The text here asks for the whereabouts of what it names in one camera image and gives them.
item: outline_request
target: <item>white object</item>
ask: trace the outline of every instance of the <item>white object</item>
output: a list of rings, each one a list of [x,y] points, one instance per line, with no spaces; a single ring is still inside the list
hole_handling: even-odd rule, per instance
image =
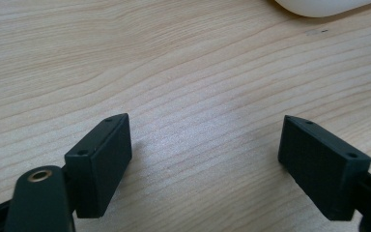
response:
[[[371,3],[371,0],[276,0],[282,7],[297,15],[331,16]]]

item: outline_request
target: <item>wooden table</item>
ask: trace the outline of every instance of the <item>wooden table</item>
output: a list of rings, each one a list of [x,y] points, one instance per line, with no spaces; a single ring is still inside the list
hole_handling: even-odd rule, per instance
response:
[[[371,5],[305,18],[273,1],[0,0],[0,202],[101,119],[133,159],[78,231],[357,231],[276,156],[285,114],[371,156]]]

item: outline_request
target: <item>brass insert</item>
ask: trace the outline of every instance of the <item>brass insert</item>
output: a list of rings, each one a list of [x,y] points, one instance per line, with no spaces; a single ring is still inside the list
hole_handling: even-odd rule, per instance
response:
[[[41,182],[49,178],[49,176],[52,175],[52,171],[50,170],[39,170],[34,173],[32,173],[28,177],[29,182]]]

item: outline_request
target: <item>small hole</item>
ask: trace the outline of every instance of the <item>small hole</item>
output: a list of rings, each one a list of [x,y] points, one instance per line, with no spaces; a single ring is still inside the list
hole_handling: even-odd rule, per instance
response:
[[[87,150],[80,150],[80,151],[77,152],[77,154],[80,155],[80,156],[86,155],[87,153],[88,153]]]
[[[348,156],[351,158],[357,158],[357,154],[355,153],[348,153]]]
[[[37,171],[28,177],[28,181],[29,182],[40,182],[40,181],[47,179],[51,175],[52,175],[52,171],[50,170]]]

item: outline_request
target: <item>light wood desk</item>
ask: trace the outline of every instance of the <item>light wood desk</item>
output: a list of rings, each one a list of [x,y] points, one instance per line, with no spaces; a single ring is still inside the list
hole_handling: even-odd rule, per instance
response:
[[[318,19],[267,0],[0,0],[0,202],[124,112],[133,160],[79,232],[357,231],[276,156],[285,114],[371,156],[371,5]]]

